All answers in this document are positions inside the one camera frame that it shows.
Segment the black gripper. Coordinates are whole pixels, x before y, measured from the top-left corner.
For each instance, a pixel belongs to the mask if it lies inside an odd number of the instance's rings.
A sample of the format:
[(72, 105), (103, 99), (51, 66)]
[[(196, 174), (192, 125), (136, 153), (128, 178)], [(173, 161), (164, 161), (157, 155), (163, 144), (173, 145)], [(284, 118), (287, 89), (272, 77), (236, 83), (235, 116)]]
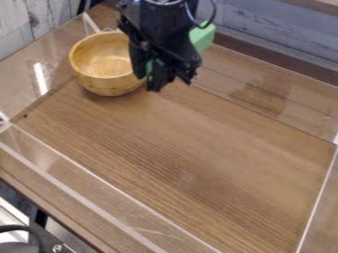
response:
[(200, 66), (190, 41), (199, 0), (119, 0), (117, 28), (129, 39), (135, 76), (159, 92), (175, 78), (187, 85)]

